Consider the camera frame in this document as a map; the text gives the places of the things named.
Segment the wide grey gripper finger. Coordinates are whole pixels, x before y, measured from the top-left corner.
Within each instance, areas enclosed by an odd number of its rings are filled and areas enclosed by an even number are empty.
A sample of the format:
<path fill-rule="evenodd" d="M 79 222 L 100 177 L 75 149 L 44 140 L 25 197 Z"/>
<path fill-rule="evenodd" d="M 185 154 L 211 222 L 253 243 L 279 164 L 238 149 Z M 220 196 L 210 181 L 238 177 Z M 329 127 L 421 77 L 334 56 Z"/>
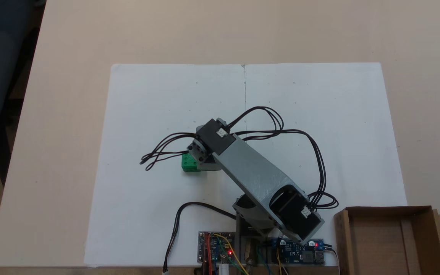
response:
<path fill-rule="evenodd" d="M 208 158 L 202 163 L 198 163 L 200 171 L 220 171 L 221 167 L 215 162 L 214 158 Z"/>

